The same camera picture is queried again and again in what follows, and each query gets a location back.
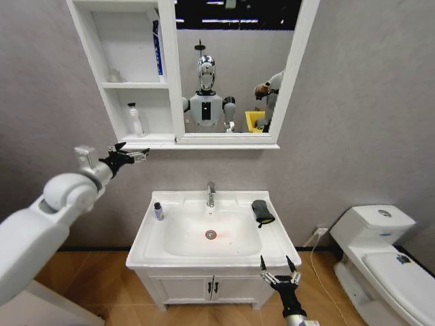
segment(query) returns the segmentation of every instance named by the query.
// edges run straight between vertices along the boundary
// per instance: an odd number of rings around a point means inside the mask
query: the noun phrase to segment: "faucet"
[[[208,207],[214,207],[215,206],[215,199],[213,197],[213,194],[215,194],[215,183],[212,181],[209,181],[207,184],[207,206]]]

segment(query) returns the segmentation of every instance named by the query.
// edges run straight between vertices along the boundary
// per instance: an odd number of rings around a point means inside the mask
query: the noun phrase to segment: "cable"
[[[345,322],[346,326],[349,326],[349,324],[346,321],[345,316],[343,315],[343,313],[341,312],[340,308],[338,307],[337,303],[334,301],[334,299],[332,299],[332,296],[329,294],[328,290],[325,288],[324,284],[321,282],[319,274],[317,273],[317,271],[315,270],[314,267],[314,263],[313,263],[313,252],[314,249],[317,247],[317,245],[319,244],[321,236],[317,235],[317,240],[315,241],[314,247],[313,249],[311,249],[311,253],[310,253],[310,262],[311,262],[311,267],[313,268],[314,274],[317,277],[317,280],[319,281],[321,287],[323,288],[323,290],[326,292],[326,294],[328,295],[328,297],[330,298],[330,300],[332,301],[332,303],[334,304],[335,308],[338,310],[338,313],[340,314],[340,317],[342,318],[342,320]]]

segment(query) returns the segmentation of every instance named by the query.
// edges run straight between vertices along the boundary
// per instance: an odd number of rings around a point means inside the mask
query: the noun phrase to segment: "sink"
[[[177,218],[164,233],[164,248],[172,255],[190,257],[228,257],[260,252],[261,240],[252,216],[242,210],[221,210],[215,201],[212,209],[179,209]],[[214,238],[207,238],[207,232]]]
[[[265,200],[276,220],[258,228],[251,204]],[[154,203],[163,207],[164,220],[154,217]],[[126,265],[267,266],[295,265],[300,258],[279,220],[268,192],[216,192],[214,207],[207,192],[153,192]]]

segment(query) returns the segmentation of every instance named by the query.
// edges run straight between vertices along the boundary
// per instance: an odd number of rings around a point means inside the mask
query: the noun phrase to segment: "baseboard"
[[[295,247],[296,251],[312,251],[313,247]],[[331,251],[329,246],[317,246],[314,251]]]
[[[405,255],[408,255],[413,261],[415,261],[421,268],[423,268],[428,274],[430,274],[433,278],[435,278],[435,274],[431,272],[429,269],[427,269],[418,259],[416,259],[409,251],[407,251],[402,246],[394,246],[398,251],[401,253],[404,253]],[[58,250],[58,252],[65,252],[65,251],[130,251],[131,247],[62,247]],[[312,251],[313,247],[295,247],[296,251]],[[341,256],[343,255],[343,252],[341,251],[340,247],[336,245],[332,246],[318,246],[314,248],[314,251],[329,251],[333,253],[338,260],[341,259]]]
[[[131,247],[61,247],[58,252],[65,251],[130,251]]]

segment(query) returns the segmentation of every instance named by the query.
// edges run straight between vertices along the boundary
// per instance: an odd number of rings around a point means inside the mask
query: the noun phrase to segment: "electrical outlet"
[[[314,230],[313,234],[317,236],[323,236],[326,232],[328,232],[328,228],[317,228]]]

